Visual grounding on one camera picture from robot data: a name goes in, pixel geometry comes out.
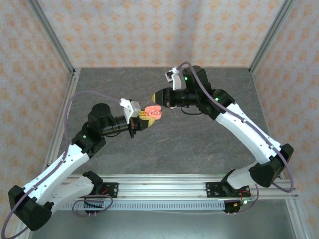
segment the patterned wallpaper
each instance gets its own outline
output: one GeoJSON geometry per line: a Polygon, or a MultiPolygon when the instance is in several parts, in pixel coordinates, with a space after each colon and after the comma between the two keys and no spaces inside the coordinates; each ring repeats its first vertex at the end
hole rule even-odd
{"type": "Polygon", "coordinates": [[[290,166],[308,223],[314,238],[318,238],[318,0],[297,0],[254,74],[254,81],[271,135],[295,149],[290,166]]]}
{"type": "Polygon", "coordinates": [[[284,0],[40,0],[75,67],[249,67],[284,0]]]}
{"type": "MultiPolygon", "coordinates": [[[[42,170],[69,74],[25,0],[0,1],[0,226],[7,192],[42,170]]],[[[11,220],[7,236],[15,232],[11,220]]]]}

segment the orange object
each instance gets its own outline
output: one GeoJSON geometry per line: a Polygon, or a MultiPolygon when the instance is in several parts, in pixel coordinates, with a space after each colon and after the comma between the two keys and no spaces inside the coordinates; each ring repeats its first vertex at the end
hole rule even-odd
{"type": "Polygon", "coordinates": [[[161,118],[161,107],[160,106],[147,106],[145,108],[146,116],[153,117],[156,120],[161,118]]]}

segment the purple cable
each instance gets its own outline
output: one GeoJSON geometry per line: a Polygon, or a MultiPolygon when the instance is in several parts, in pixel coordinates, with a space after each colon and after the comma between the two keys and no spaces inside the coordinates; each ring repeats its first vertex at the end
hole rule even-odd
{"type": "Polygon", "coordinates": [[[65,146],[65,151],[64,151],[64,154],[62,156],[62,159],[61,161],[55,166],[55,168],[49,172],[44,178],[42,178],[39,182],[37,182],[33,188],[31,188],[29,191],[27,191],[21,198],[20,200],[15,204],[15,206],[12,208],[12,210],[10,211],[10,213],[8,214],[7,218],[5,219],[4,221],[4,224],[3,224],[3,227],[2,227],[2,230],[1,230],[1,238],[2,239],[14,239],[14,238],[17,238],[19,235],[21,235],[22,233],[24,233],[28,227],[24,228],[22,231],[20,231],[19,233],[17,233],[16,235],[10,237],[10,238],[6,238],[5,237],[5,229],[8,225],[8,222],[10,220],[10,218],[12,217],[12,215],[14,214],[14,212],[16,211],[16,209],[18,208],[18,206],[20,206],[20,204],[22,203],[22,201],[34,190],[34,188],[37,188],[41,183],[43,183],[47,178],[49,178],[53,173],[55,173],[57,171],[57,169],[61,166],[62,162],[65,160],[66,158],[66,155],[68,153],[68,150],[69,150],[69,134],[68,134],[68,130],[67,130],[67,113],[68,113],[68,109],[71,105],[71,102],[73,101],[73,99],[75,97],[77,97],[78,95],[80,94],[83,94],[83,93],[89,93],[89,94],[94,94],[94,95],[98,95],[98,96],[101,96],[101,97],[104,97],[108,100],[111,100],[111,101],[115,101],[115,102],[121,102],[119,100],[116,100],[112,97],[109,97],[109,96],[106,96],[106,95],[103,95],[102,93],[98,93],[98,92],[95,92],[95,91],[80,91],[76,94],[74,94],[68,101],[67,105],[66,105],[66,108],[65,108],[65,112],[64,112],[64,116],[63,116],[63,121],[64,121],[64,136],[65,136],[65,141],[66,141],[66,146],[65,146]]]}
{"type": "MultiPolygon", "coordinates": [[[[103,209],[103,210],[101,210],[101,211],[99,211],[99,212],[97,212],[97,213],[94,213],[94,215],[97,215],[97,214],[99,214],[99,213],[103,213],[103,212],[105,212],[106,210],[108,210],[108,209],[111,207],[111,205],[113,204],[113,201],[114,201],[112,197],[110,197],[110,196],[108,196],[108,195],[104,195],[104,194],[101,194],[101,195],[86,195],[86,196],[83,196],[83,197],[81,197],[81,198],[109,198],[109,199],[111,199],[111,203],[110,203],[105,209],[103,209]]],[[[76,201],[76,202],[73,204],[73,206],[72,206],[72,212],[73,212],[73,214],[74,214],[75,216],[77,216],[77,217],[80,217],[80,218],[86,218],[86,217],[91,216],[91,214],[77,214],[77,213],[75,212],[74,208],[75,208],[75,205],[76,205],[78,202],[99,203],[99,202],[101,202],[101,201],[80,199],[80,200],[76,201]]]]}
{"type": "MultiPolygon", "coordinates": [[[[220,108],[222,108],[223,110],[225,110],[226,112],[228,112],[229,114],[235,116],[236,118],[240,119],[240,121],[246,123],[247,125],[249,125],[258,135],[260,135],[260,137],[269,145],[269,146],[273,146],[271,144],[271,142],[267,139],[267,137],[265,137],[253,124],[251,124],[249,121],[247,120],[244,120],[243,117],[239,116],[238,114],[232,112],[231,110],[227,109],[226,107],[224,107],[222,104],[220,104],[218,101],[216,101],[207,91],[206,89],[204,88],[203,84],[201,83],[198,75],[196,74],[193,66],[188,62],[188,61],[185,61],[183,62],[182,64],[180,64],[178,67],[177,67],[177,70],[179,70],[183,65],[187,64],[191,70],[191,72],[193,73],[197,83],[199,84],[200,88],[203,90],[203,92],[205,93],[205,95],[214,103],[216,104],[217,106],[219,106],[220,108]]],[[[293,178],[293,175],[290,171],[290,168],[288,166],[288,163],[287,161],[285,160],[285,158],[283,157],[283,155],[275,148],[273,147],[273,150],[279,155],[280,159],[282,160],[282,162],[284,163],[285,167],[287,168],[287,171],[288,171],[288,174],[289,174],[289,178],[290,178],[290,181],[291,181],[291,184],[290,184],[290,189],[287,190],[287,189],[284,189],[282,187],[280,187],[279,185],[277,185],[276,183],[273,183],[274,186],[276,186],[278,189],[286,192],[286,193],[291,193],[293,190],[294,190],[294,178],[293,178]]]]}

